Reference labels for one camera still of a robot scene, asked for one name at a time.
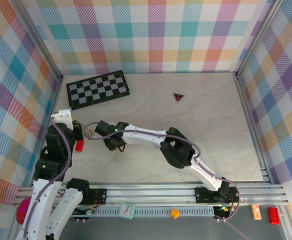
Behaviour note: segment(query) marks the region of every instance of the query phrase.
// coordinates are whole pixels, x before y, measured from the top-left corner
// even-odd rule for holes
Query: triangular object
[[[180,99],[182,99],[184,97],[184,95],[178,94],[178,93],[174,93],[174,97],[175,97],[176,101],[178,102]]]

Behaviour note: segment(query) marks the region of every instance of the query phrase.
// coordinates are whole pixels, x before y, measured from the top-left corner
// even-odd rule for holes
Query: plaid wall
[[[263,19],[265,18],[266,14],[268,13],[268,10],[269,10],[269,8],[270,8],[270,6],[271,6],[273,1],[274,0],[267,0],[267,3],[265,4],[264,9],[262,10],[261,14],[259,15],[258,21],[257,21],[254,29],[252,30],[252,32],[251,32],[251,34],[249,36],[249,39],[246,42],[246,45],[245,45],[245,47],[244,47],[244,49],[243,49],[243,51],[242,51],[242,53],[241,53],[241,55],[239,57],[239,60],[238,60],[237,65],[236,65],[236,67],[234,69],[234,72],[238,71],[238,69],[239,69],[242,61],[244,60],[248,49],[251,47],[252,42],[253,42],[253,40],[254,40],[254,38],[255,38],[256,34],[258,33],[258,30],[259,30],[259,28],[261,26],[261,23],[262,23]]]
[[[0,0],[0,240],[11,225],[55,98],[57,81],[8,0]]]
[[[292,0],[286,0],[243,74],[259,137],[275,182],[292,208]]]
[[[24,0],[24,4],[64,74],[188,73],[232,71],[255,34],[253,27],[265,15],[261,10],[271,1]]]

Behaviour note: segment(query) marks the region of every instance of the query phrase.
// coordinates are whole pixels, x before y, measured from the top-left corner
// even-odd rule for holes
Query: teal alarm clock
[[[119,209],[119,216],[126,219],[132,219],[135,213],[135,205],[122,202]]]

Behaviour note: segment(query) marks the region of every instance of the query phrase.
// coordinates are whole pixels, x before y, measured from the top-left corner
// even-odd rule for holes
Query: table surface
[[[69,108],[66,84],[96,75],[66,75],[56,111]],[[234,181],[261,181],[262,175],[242,105],[231,73],[125,74],[130,95],[72,111],[88,124],[100,120],[127,122],[150,130],[177,128],[202,151],[213,171]],[[185,96],[176,102],[173,93]],[[86,140],[72,156],[65,181],[188,182],[198,181],[188,169],[169,165],[162,153],[142,145],[109,151],[103,141]]]

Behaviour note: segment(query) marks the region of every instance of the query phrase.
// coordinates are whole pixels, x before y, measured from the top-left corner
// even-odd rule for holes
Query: red lego brick
[[[279,218],[278,209],[276,207],[269,207],[268,211],[269,211],[270,223],[279,225],[280,224],[280,218]]]
[[[76,152],[82,152],[83,147],[84,147],[84,140],[79,140],[76,143],[75,151]]]

